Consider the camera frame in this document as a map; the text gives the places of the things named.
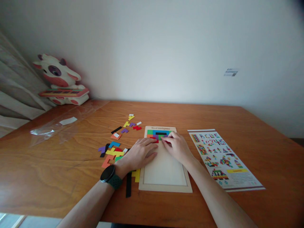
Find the watch strap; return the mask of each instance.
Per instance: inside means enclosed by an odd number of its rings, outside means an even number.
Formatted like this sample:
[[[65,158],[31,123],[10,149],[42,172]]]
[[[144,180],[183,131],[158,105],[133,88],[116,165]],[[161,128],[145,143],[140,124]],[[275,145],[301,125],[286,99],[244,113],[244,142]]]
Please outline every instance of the watch strap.
[[[108,183],[115,189],[119,189],[119,187],[121,186],[121,184],[123,183],[123,181],[119,178],[119,176],[117,176],[116,174],[114,174],[111,179],[108,181]]]

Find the black watch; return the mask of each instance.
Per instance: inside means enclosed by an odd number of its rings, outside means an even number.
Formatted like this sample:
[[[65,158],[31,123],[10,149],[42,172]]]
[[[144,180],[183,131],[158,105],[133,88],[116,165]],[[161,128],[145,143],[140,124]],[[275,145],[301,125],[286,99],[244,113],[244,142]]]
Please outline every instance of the black watch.
[[[102,172],[100,176],[101,182],[110,184],[115,190],[119,189],[123,181],[115,174],[115,165],[110,165]]]

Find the instruction sheet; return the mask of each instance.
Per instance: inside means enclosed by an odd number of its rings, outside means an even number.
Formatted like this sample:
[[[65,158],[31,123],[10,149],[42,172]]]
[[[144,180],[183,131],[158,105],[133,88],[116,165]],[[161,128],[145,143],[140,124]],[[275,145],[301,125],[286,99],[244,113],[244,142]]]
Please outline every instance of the instruction sheet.
[[[227,192],[265,189],[215,129],[188,133],[209,174]]]

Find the clear plastic sheet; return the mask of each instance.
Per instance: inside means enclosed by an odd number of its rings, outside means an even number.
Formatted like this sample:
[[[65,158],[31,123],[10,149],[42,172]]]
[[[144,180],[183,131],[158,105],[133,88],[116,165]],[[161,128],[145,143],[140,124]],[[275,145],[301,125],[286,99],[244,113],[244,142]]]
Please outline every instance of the clear plastic sheet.
[[[45,140],[58,134],[60,139],[60,144],[71,139],[77,132],[76,124],[87,118],[89,115],[93,114],[96,110],[100,109],[106,105],[109,101],[103,100],[89,100],[80,106],[75,106],[68,112],[62,114],[61,116],[53,119],[47,124],[39,127],[37,129],[31,130],[32,135],[30,147],[42,143]],[[62,125],[59,122],[71,117],[76,117],[77,121]]]

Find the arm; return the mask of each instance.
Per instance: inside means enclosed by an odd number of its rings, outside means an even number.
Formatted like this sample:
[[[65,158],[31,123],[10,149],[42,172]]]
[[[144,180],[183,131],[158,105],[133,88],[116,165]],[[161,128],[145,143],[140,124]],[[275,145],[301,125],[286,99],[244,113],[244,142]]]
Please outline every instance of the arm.
[[[171,132],[169,137],[162,137],[162,142],[168,152],[185,166],[194,179],[218,227],[257,227],[242,208],[194,158],[183,136]]]
[[[156,152],[146,157],[147,153],[157,148],[156,140],[139,139],[130,151],[115,163],[115,173],[123,179],[128,172],[144,167],[151,162]],[[57,228],[95,228],[114,193],[114,188],[108,183],[98,181],[91,190],[73,207],[59,223]]]

